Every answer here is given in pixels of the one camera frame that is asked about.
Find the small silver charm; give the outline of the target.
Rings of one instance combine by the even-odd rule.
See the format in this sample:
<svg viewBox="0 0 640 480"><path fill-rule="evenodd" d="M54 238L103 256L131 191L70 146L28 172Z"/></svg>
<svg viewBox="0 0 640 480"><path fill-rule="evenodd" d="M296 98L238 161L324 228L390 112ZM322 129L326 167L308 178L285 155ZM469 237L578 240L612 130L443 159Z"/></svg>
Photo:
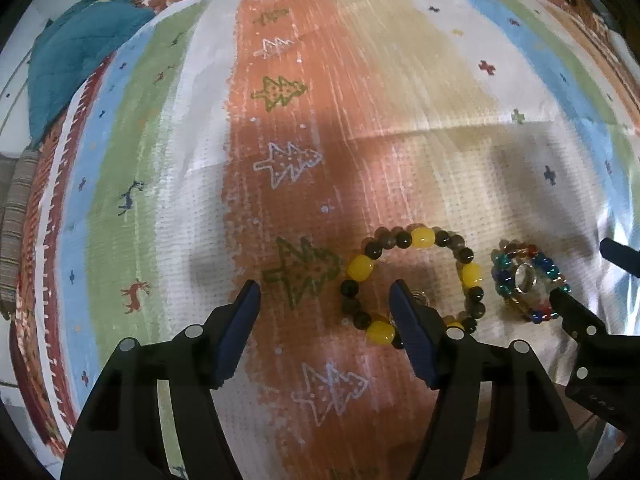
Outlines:
<svg viewBox="0 0 640 480"><path fill-rule="evenodd" d="M422 289L411 289L411 296L413 296L413 299L416 300L418 304L422 304L422 306L429 307L431 305L430 298L428 298L427 293Z"/></svg>

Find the colourful striped blanket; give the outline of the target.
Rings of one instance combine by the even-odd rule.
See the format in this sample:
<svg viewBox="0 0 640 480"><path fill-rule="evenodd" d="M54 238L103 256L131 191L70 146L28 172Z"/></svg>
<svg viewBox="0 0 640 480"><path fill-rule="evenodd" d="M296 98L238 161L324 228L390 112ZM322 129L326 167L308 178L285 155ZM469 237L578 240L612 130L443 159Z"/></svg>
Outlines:
<svg viewBox="0 0 640 480"><path fill-rule="evenodd" d="M574 344L501 249L544 254L614 333L639 283L639 75L589 0L183 0L77 89L32 182L9 352L17 425L58 474L126 337L171 340L248 280L262 308L213 394L249 479L398 479L435 396L394 349L404 280L473 338Z"/></svg>

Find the brown striped cushion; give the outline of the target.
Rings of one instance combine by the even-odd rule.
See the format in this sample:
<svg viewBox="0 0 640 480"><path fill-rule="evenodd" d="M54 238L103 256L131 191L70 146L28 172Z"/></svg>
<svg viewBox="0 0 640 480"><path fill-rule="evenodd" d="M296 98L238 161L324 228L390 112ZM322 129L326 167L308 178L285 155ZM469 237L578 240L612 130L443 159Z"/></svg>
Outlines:
<svg viewBox="0 0 640 480"><path fill-rule="evenodd" d="M1 165L12 170L1 194L1 316L7 321L16 309L27 204L39 156L37 150L25 150L18 159L1 157Z"/></svg>

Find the teal cloth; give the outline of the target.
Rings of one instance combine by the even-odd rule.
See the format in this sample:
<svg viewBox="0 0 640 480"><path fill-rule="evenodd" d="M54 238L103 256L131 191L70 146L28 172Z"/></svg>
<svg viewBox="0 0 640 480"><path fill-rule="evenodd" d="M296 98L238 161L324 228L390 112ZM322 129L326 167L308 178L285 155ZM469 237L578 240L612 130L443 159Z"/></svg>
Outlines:
<svg viewBox="0 0 640 480"><path fill-rule="evenodd" d="M29 60L30 145L37 146L77 89L154 12L134 0L79 0L37 37Z"/></svg>

